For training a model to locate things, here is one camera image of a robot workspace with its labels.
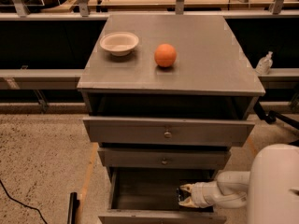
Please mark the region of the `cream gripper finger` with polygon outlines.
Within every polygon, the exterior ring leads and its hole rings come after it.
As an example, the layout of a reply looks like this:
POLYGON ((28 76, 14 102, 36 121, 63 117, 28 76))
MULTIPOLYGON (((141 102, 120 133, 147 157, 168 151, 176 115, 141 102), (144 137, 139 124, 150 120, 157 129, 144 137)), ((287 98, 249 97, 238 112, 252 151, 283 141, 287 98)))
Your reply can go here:
POLYGON ((180 190, 191 193, 192 192, 193 184, 185 184, 179 187, 180 190))
POLYGON ((179 201, 178 204, 187 208, 196 208, 195 203, 190 198, 185 199, 184 201, 179 201))

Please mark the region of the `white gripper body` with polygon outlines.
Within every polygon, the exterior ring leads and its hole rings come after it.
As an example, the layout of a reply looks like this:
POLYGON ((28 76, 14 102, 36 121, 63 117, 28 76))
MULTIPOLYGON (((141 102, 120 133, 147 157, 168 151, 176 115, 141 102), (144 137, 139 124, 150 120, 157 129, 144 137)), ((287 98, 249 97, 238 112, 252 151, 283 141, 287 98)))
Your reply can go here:
POLYGON ((215 181, 197 182, 191 187, 191 200, 195 208, 207 208, 214 205, 221 196, 215 181))

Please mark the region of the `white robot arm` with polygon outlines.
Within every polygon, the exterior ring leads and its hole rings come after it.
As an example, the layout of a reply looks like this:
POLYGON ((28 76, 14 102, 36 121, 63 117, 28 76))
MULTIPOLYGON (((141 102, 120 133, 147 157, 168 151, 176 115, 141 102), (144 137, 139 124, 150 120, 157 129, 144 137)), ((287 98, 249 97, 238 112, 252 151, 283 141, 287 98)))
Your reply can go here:
POLYGON ((299 147, 275 144, 263 148, 248 171, 224 171, 211 182, 178 188, 189 208, 245 206, 247 224, 299 224, 299 147))

